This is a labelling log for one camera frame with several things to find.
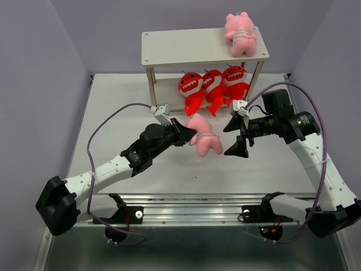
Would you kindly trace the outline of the pink striped plush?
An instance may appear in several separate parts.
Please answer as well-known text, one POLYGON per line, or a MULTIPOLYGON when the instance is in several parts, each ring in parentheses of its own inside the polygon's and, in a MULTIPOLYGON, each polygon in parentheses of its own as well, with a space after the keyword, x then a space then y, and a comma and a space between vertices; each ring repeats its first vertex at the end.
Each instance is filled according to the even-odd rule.
POLYGON ((247 12, 226 16, 223 39, 232 41, 231 55, 234 57, 252 57, 256 53, 257 36, 254 34, 254 23, 247 12))
POLYGON ((223 153, 221 135, 213 132, 212 124, 204 116, 195 113, 186 122, 186 127, 197 131, 189 141, 189 145, 196 146, 196 152, 200 157, 206 157, 210 150, 217 155, 223 153))

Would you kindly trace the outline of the red shark plush white belly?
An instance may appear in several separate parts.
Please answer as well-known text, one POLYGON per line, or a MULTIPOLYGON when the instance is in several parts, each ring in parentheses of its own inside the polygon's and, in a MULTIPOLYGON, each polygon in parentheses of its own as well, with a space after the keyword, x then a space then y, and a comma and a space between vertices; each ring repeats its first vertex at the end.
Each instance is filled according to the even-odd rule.
POLYGON ((222 73, 223 83, 227 86, 224 94, 224 103, 229 107, 233 100, 243 100, 249 90, 245 82, 247 70, 243 65, 229 66, 222 73))

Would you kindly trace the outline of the red plush purple horn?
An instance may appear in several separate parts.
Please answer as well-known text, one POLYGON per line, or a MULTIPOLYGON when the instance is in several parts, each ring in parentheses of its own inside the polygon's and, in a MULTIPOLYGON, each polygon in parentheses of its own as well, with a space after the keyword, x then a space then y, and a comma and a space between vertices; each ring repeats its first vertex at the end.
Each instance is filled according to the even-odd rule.
POLYGON ((184 98, 184 111, 188 118, 198 112, 206 96, 203 86, 203 77, 196 72, 188 72, 178 82, 178 92, 184 98))

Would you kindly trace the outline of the red shark plush toy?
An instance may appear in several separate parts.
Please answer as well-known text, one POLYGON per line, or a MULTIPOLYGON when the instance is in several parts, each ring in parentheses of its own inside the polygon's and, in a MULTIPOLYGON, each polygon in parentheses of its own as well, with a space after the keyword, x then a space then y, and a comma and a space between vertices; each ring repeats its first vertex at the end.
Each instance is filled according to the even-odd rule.
POLYGON ((216 117, 217 111, 224 104, 224 95, 227 91, 222 72, 217 69, 206 71, 202 79, 202 88, 206 92, 205 99, 209 103, 206 109, 216 117))

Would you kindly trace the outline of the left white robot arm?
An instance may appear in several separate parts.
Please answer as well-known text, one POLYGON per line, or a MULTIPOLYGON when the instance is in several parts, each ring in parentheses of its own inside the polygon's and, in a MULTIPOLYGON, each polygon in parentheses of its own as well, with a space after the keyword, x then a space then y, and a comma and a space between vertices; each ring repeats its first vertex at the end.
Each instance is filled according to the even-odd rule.
POLYGON ((75 177, 49 179, 35 205, 54 236, 82 221, 80 206, 90 202, 93 193, 148 169, 157 156, 171 146, 184 146, 197 131, 172 118, 170 124, 149 124, 139 138, 109 162, 75 177))

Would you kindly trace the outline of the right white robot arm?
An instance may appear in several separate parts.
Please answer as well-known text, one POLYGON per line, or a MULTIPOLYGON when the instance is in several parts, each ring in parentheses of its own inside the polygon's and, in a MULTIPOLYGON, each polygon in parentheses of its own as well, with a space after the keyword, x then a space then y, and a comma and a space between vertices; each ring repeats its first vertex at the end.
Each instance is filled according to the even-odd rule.
POLYGON ((262 95, 266 116, 249 119, 244 100, 230 103, 232 119, 224 132, 239 130, 236 142, 225 155, 248 158, 255 138, 277 135, 289 146, 317 190, 313 202, 283 192, 265 195, 258 205, 243 206, 239 221, 250 224, 272 222, 305 223, 324 238, 360 220, 360 200, 348 188, 324 149, 325 136, 312 114, 295 113, 285 89, 262 95))

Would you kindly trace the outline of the white two-tier shelf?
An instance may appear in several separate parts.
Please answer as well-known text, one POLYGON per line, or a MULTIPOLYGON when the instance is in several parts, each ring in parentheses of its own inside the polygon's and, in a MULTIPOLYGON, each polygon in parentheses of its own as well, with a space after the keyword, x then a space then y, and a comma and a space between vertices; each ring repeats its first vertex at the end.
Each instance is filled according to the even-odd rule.
POLYGON ((264 62, 270 57, 258 27, 254 56, 231 56, 231 43, 223 39, 223 28, 163 30, 142 33, 142 65, 146 70, 151 104, 159 106, 171 105, 172 110, 184 109, 184 101, 177 91, 177 78, 157 78, 155 69, 179 71, 190 68, 195 71, 217 64, 241 64, 255 62, 249 98, 264 62))

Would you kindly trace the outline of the aluminium rail frame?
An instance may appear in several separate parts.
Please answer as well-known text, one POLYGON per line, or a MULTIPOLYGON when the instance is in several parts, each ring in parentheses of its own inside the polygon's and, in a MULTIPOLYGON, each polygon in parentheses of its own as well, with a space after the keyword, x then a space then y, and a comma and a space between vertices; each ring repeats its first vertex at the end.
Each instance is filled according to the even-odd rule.
MULTIPOLYGON (((263 94, 266 94, 274 90, 285 89, 287 91, 287 86, 289 85, 290 82, 288 81, 276 82, 261 90, 257 94, 257 97, 262 98, 263 94)), ((247 102, 248 105, 246 106, 246 108, 248 109, 248 111, 250 111, 254 106, 254 102, 253 101, 247 101, 247 102)), ((264 106, 262 111, 264 116, 266 116, 266 110, 264 106)), ((322 135, 325 136, 324 149, 328 153, 327 135, 325 132, 325 127, 322 117, 319 112, 315 112, 314 114, 312 114, 312 116, 317 122, 319 122, 319 128, 322 131, 322 135)), ((313 202, 315 197, 312 199, 298 198, 298 197, 294 197, 294 198, 309 200, 313 202)), ((80 222, 83 221, 93 222, 94 218, 101 218, 101 217, 109 218, 117 211, 116 203, 112 200, 112 198, 109 198, 108 195, 101 196, 99 194, 99 191, 93 193, 93 195, 90 197, 90 200, 91 200, 90 202, 84 202, 80 206, 80 209, 83 211, 83 213, 81 214, 81 218, 83 220, 80 222)), ((179 226, 214 226, 217 223, 224 223, 224 222, 227 222, 232 226, 238 223, 246 224, 238 220, 238 215, 242 211, 242 206, 245 205, 241 205, 239 208, 237 208, 235 213, 229 213, 228 208, 212 207, 211 205, 212 198, 207 198, 204 196, 201 196, 199 198, 177 198, 177 197, 166 196, 164 198, 155 198, 154 201, 155 201, 155 207, 153 208, 144 204, 135 205, 124 201, 129 206, 144 207, 143 223, 130 224, 130 226, 131 225, 143 225, 147 227, 160 226, 160 225, 178 226, 178 227, 179 226)), ((293 222, 295 222, 299 226, 300 231, 305 231, 305 230, 310 231, 310 229, 305 225, 305 223, 303 222, 299 223, 297 221, 293 221, 293 222)), ((270 242, 274 244, 282 243, 282 237, 277 242, 267 241, 264 238, 262 238, 260 234, 259 237, 266 242, 270 242)))

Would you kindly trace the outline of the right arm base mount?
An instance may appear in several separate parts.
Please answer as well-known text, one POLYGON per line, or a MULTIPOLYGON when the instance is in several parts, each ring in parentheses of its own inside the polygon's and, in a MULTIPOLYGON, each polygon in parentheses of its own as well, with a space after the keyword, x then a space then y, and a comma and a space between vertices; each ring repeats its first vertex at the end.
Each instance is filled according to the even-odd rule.
POLYGON ((259 205, 242 206, 238 220, 243 223, 259 223, 258 231, 262 238, 267 241, 277 242, 283 236, 283 222, 293 222, 294 219, 287 216, 276 215, 270 204, 270 200, 284 195, 282 192, 266 194, 259 205))

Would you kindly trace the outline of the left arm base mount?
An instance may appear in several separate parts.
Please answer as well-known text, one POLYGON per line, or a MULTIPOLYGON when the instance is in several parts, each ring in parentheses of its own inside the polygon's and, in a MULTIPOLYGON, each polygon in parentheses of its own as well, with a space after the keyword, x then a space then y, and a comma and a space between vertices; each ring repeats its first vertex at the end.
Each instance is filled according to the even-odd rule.
POLYGON ((129 206, 115 193, 109 194, 108 197, 112 198, 116 203, 117 211, 109 218, 101 217, 93 219, 94 224, 102 224, 105 226, 104 234, 107 243, 115 246, 133 246, 144 243, 147 240, 145 234, 130 231, 130 224, 143 223, 144 207, 129 206), (133 243, 125 243, 125 239, 131 235, 142 237, 142 239, 133 243))

